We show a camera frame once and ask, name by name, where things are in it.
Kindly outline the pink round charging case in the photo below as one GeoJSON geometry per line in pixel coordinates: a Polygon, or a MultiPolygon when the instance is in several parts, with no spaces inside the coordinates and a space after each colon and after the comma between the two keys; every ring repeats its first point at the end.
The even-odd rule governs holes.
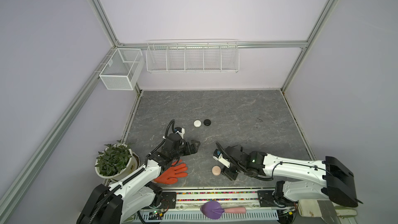
{"type": "Polygon", "coordinates": [[[211,172],[214,176],[219,176],[221,174],[221,168],[219,166],[214,166],[211,169],[211,172]]]}

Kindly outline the white earbud charging case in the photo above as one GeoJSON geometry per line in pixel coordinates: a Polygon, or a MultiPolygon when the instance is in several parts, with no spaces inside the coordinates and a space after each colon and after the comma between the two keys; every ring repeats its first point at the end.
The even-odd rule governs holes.
{"type": "Polygon", "coordinates": [[[200,120],[195,120],[193,124],[196,128],[199,128],[202,125],[202,122],[200,120]]]}

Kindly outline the black round charging case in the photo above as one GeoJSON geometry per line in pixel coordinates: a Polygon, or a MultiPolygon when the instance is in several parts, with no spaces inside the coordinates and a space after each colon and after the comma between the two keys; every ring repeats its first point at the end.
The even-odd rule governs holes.
{"type": "Polygon", "coordinates": [[[209,126],[209,125],[211,125],[211,120],[210,119],[205,119],[203,123],[204,123],[205,126],[209,126]]]}

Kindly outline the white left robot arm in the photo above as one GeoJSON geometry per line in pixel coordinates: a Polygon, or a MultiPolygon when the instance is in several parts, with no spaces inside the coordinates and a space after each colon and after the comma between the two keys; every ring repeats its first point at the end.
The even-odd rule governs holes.
{"type": "Polygon", "coordinates": [[[149,152],[142,166],[123,179],[105,186],[98,185],[91,193],[78,224],[122,224],[141,209],[160,206],[163,189],[154,183],[181,157],[197,153],[201,143],[186,141],[184,128],[171,120],[162,142],[149,152]]]}

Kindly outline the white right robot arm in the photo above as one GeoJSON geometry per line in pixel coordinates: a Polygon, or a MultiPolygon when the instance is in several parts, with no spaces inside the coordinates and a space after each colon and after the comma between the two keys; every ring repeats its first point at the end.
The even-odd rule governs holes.
{"type": "Polygon", "coordinates": [[[239,173],[261,181],[272,181],[276,176],[293,179],[276,183],[273,199],[278,205],[309,199],[352,208],[362,203],[357,198],[354,173],[335,157],[296,160],[260,151],[245,153],[240,145],[216,146],[213,158],[223,165],[221,173],[229,180],[236,180],[239,173]]]}

